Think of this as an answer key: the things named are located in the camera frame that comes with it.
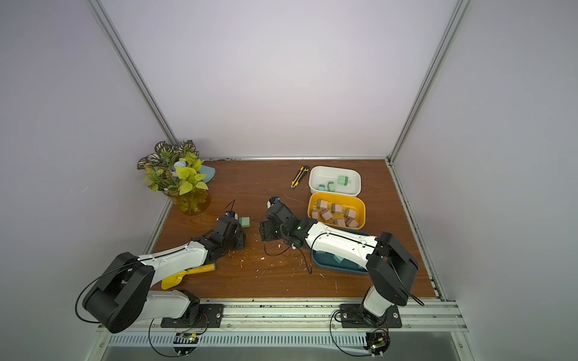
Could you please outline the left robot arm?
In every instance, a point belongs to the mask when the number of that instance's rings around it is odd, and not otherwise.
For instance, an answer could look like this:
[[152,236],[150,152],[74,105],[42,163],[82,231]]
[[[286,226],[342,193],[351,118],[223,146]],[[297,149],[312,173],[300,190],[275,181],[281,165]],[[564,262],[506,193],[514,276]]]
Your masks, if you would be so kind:
[[215,264],[230,251],[242,250],[245,239],[236,215],[229,211],[213,230],[185,245],[156,254],[119,254],[81,292],[84,299],[78,299],[76,305],[113,334],[154,319],[168,327],[194,326],[203,319],[199,298],[185,290],[156,291],[152,287],[180,272]]

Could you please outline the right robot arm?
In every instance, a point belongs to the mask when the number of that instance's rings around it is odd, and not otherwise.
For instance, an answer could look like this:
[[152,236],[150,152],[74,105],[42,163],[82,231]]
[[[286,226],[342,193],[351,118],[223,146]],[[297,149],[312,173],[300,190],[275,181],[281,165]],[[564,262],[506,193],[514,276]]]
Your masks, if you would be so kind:
[[291,248],[332,254],[366,270],[373,285],[361,308],[373,317],[384,316],[391,305],[405,306],[413,297],[418,261],[391,233],[363,236],[313,218],[299,219],[278,200],[268,201],[260,232],[264,242],[282,240]]

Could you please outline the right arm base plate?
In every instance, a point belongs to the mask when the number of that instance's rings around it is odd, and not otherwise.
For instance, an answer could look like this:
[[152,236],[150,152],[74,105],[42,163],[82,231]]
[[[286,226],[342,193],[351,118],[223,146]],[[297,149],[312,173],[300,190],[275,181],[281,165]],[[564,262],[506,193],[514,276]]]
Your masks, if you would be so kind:
[[343,328],[400,329],[403,326],[397,305],[389,305],[382,316],[376,316],[361,304],[341,304],[334,319]]

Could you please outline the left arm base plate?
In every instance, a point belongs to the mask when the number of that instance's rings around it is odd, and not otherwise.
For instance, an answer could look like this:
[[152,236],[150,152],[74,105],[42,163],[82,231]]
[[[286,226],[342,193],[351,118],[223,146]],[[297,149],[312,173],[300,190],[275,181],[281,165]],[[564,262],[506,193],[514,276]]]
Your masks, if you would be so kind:
[[179,318],[164,317],[160,323],[162,328],[219,328],[224,316],[224,304],[194,304],[190,305],[184,315]]

